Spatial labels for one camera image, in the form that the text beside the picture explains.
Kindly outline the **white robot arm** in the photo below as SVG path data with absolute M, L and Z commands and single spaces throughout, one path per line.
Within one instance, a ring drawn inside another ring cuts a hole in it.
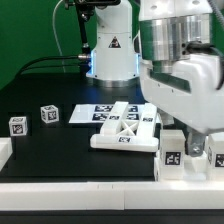
M 146 101 L 187 128 L 186 151 L 224 131 L 224 54 L 212 43 L 214 0 L 140 0 L 140 84 Z

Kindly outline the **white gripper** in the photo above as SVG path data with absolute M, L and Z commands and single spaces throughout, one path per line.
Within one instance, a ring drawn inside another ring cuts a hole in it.
M 161 109 L 162 124 L 173 125 L 175 117 L 197 130 L 191 130 L 188 134 L 187 154 L 201 156 L 205 134 L 224 131 L 224 84 L 217 89 L 221 79 L 219 57 L 191 54 L 188 60 L 173 64 L 171 77 L 186 80 L 190 86 L 189 92 L 152 78 L 152 69 L 145 61 L 140 63 L 139 71 L 143 97 Z

